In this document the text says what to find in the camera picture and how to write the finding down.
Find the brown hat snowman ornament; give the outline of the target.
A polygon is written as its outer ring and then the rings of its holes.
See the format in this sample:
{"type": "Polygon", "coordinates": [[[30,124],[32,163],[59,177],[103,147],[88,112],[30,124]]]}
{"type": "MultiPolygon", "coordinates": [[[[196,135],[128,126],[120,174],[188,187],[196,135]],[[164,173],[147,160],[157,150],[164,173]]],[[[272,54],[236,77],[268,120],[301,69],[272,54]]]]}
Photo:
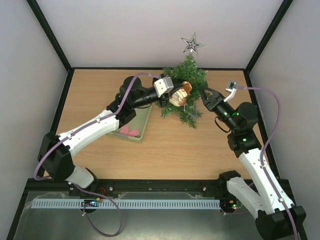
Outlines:
{"type": "Polygon", "coordinates": [[[182,83],[182,87],[171,95],[169,102],[176,107],[183,107],[187,103],[187,96],[190,95],[192,85],[188,81],[182,83]]]}

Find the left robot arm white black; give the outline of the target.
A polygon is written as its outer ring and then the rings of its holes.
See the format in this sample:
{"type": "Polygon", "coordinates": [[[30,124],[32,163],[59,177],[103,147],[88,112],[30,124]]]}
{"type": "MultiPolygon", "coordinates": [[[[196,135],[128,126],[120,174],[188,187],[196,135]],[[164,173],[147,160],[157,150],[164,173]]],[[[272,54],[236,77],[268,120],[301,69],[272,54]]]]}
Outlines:
{"type": "Polygon", "coordinates": [[[91,186],[96,176],[88,168],[74,164],[73,157],[95,140],[129,123],[136,117],[137,108],[168,101],[176,90],[172,79],[164,75],[153,75],[152,86],[145,88],[141,75],[127,77],[114,101],[91,120],[60,134],[48,132],[41,143],[33,178],[36,181],[51,178],[82,189],[91,186]]]}

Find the light green plastic basket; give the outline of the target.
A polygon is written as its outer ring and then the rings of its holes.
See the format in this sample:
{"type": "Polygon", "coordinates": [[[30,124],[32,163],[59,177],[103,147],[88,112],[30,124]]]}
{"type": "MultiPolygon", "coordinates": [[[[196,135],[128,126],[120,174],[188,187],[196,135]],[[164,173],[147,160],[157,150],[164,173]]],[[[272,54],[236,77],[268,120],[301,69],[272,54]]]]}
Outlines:
{"type": "Polygon", "coordinates": [[[138,129],[140,132],[139,137],[131,137],[131,136],[120,134],[120,130],[122,127],[120,127],[115,131],[111,131],[106,135],[108,137],[113,137],[113,138],[141,144],[143,141],[143,137],[144,137],[144,133],[145,133],[148,121],[149,121],[151,110],[152,110],[152,104],[147,104],[140,108],[137,108],[135,110],[136,116],[129,123],[125,125],[125,126],[129,126],[130,130],[138,129]]]}

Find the silver star tree topper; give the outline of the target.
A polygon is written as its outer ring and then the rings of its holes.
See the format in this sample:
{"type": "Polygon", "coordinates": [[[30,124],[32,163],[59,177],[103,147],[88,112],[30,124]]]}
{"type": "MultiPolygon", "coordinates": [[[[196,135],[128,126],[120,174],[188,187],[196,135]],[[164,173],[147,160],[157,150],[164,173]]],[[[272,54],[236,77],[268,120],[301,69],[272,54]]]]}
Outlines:
{"type": "Polygon", "coordinates": [[[196,57],[198,57],[199,49],[206,46],[206,44],[197,41],[196,32],[194,32],[189,38],[181,37],[180,39],[185,43],[183,53],[188,53],[191,56],[195,55],[196,57]]]}

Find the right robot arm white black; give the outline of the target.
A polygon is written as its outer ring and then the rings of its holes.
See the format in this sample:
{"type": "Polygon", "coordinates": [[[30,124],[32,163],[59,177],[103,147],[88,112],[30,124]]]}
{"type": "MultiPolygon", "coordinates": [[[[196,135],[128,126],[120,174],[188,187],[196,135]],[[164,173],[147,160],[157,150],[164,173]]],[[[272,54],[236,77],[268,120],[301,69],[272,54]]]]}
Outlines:
{"type": "Polygon", "coordinates": [[[265,158],[266,147],[260,144],[253,130],[258,123],[257,107],[251,102],[243,102],[237,108],[229,104],[237,90],[239,86],[233,81],[226,89],[230,93],[227,97],[205,86],[199,88],[203,105],[229,128],[229,148],[245,166],[255,186],[252,189],[232,170],[219,175],[218,191],[224,196],[235,196],[244,205],[264,240],[290,235],[298,239],[306,212],[285,193],[265,158]]]}

